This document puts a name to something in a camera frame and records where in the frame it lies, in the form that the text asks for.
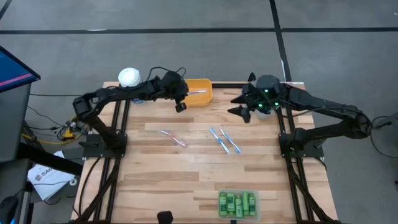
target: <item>yellow cable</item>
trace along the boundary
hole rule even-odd
[[[39,139],[36,141],[41,142],[41,143],[46,143],[46,144],[68,144],[68,143],[71,143],[71,142],[75,141],[76,139],[80,138],[82,135],[83,134],[79,134],[76,138],[71,139],[69,141],[65,141],[65,142],[50,142],[50,141],[44,141],[44,140],[39,140]],[[32,137],[30,137],[26,134],[22,134],[22,136],[24,136],[25,138],[28,138],[28,139],[32,139]]]

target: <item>green battery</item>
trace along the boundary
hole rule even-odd
[[[224,192],[220,193],[220,196],[218,197],[218,212],[220,215],[227,215],[226,213],[226,194]]]
[[[242,197],[240,195],[236,196],[235,207],[236,207],[236,218],[243,218]]]
[[[226,194],[226,209],[229,212],[235,212],[235,194]]]
[[[249,194],[249,214],[256,215],[256,199],[252,193]]]
[[[249,193],[248,192],[243,192],[242,204],[243,204],[243,214],[249,215]]]

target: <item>white paper bag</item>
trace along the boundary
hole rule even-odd
[[[62,151],[54,153],[55,156],[64,158]],[[57,193],[68,181],[74,179],[73,174],[61,172],[42,165],[36,165],[28,171],[27,178],[30,180],[42,200],[47,200]],[[35,184],[54,184],[55,185],[35,185]]]

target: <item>white cup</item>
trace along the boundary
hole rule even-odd
[[[121,70],[118,79],[122,87],[136,86],[141,82],[139,71],[135,68],[125,68]]]

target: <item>blue toothbrush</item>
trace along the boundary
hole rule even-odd
[[[216,140],[218,141],[218,143],[220,144],[220,146],[226,151],[226,153],[229,154],[229,150],[228,148],[225,146],[225,144],[223,143],[223,140],[221,140],[217,135],[216,132],[214,131],[213,128],[210,128],[210,133],[214,135],[214,137],[216,138]]]
[[[231,139],[221,128],[220,128],[220,131],[221,131],[221,133],[224,134],[224,137],[229,141],[229,143],[231,143],[231,144],[234,146],[235,152],[236,152],[237,154],[242,153],[242,151],[240,150],[240,148],[239,148],[234,142],[232,142],[232,139]]]

